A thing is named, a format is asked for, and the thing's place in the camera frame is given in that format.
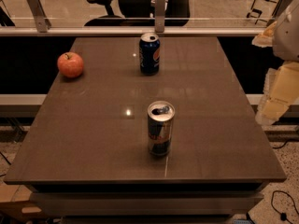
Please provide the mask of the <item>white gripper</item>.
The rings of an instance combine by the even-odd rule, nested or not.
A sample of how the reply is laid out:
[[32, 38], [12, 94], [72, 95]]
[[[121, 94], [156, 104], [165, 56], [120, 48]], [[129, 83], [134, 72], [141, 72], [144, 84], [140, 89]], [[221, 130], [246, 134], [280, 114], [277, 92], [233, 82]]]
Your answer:
[[292, 0], [277, 22], [256, 35], [251, 44], [273, 46], [274, 54], [286, 61], [279, 69], [268, 69], [255, 116], [260, 125], [272, 125], [299, 98], [299, 0]]

